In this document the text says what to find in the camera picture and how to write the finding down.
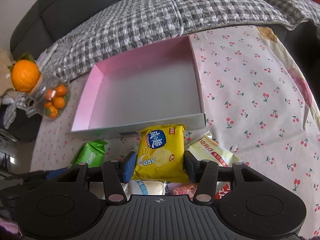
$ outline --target clear plastic container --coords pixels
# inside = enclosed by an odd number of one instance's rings
[[[38,113],[49,120],[58,118],[70,98],[70,86],[57,77],[41,75],[35,87],[28,93],[32,106],[26,109],[28,117]]]

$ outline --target ribbed black surface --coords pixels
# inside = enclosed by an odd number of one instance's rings
[[[187,196],[132,196],[121,206],[107,208],[101,220],[72,240],[245,240],[227,228],[208,206]],[[299,240],[297,236],[287,240]]]

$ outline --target metal screw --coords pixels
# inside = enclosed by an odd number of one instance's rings
[[[199,194],[198,196],[196,196],[196,199],[201,202],[208,202],[211,200],[211,196],[209,196],[208,194]]]
[[[112,194],[108,197],[108,199],[112,202],[119,202],[124,199],[124,197],[120,194]]]

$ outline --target green leaf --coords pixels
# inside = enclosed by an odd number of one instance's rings
[[[68,90],[67,93],[63,96],[64,101],[66,102],[66,104],[68,103],[69,99],[70,99],[70,91]]]
[[[49,108],[45,107],[44,108],[44,115],[49,116],[51,114],[51,111]]]
[[[30,53],[28,53],[28,52],[23,53],[23,54],[18,58],[17,61],[22,60],[22,59],[24,59],[24,60],[29,60],[29,61],[33,61],[33,62],[35,61],[34,57],[33,57]]]

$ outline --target pink box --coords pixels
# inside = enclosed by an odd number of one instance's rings
[[[93,66],[71,132],[85,139],[137,135],[183,123],[204,128],[201,85],[189,36],[155,42]]]

